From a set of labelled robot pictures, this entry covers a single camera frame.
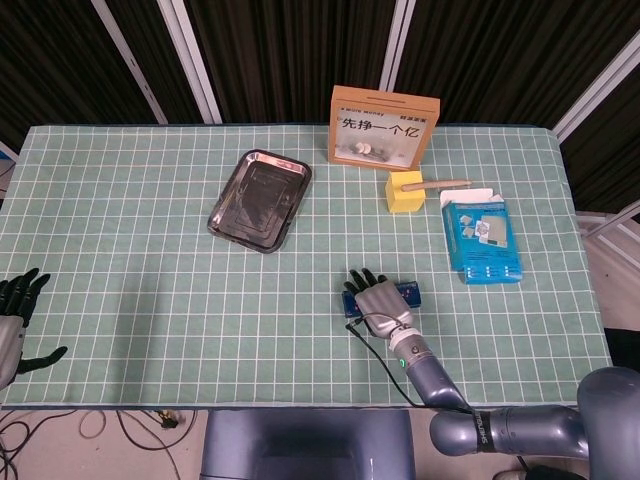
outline table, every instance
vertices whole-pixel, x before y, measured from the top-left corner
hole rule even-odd
[[[518,285],[449,270],[438,201],[386,209],[384,171],[329,164],[326,126],[31,129],[0,214],[0,271],[53,274],[25,357],[69,352],[0,394],[10,406],[405,405],[347,336],[349,268],[417,280],[416,326],[475,405],[575,402],[608,364],[555,136],[439,127],[426,178],[469,178],[510,208]],[[241,154],[308,163],[282,248],[262,255],[206,229]],[[398,362],[372,340],[405,388]]]

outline black curtain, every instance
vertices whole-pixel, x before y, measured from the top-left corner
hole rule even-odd
[[[202,123],[158,3],[107,0],[107,5],[169,123]]]
[[[334,84],[378,88],[394,0],[191,0],[225,122],[326,122]]]
[[[418,0],[396,91],[444,123],[553,128],[639,29],[638,0]]]
[[[156,123],[91,2],[0,3],[0,138],[46,123]]]
[[[577,210],[617,213],[640,199],[640,66],[561,147]]]

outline yellow block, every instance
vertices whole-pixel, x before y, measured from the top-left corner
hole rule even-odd
[[[420,210],[427,194],[424,190],[403,192],[402,185],[422,182],[422,172],[391,172],[384,187],[387,204],[391,213],[415,212]]]

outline metal tray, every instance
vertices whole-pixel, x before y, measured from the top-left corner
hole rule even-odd
[[[261,253],[282,245],[311,180],[308,165],[264,150],[245,153],[209,216],[209,231]]]

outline picture frame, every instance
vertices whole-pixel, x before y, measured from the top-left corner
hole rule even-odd
[[[329,162],[416,170],[439,116],[437,98],[335,85]]]

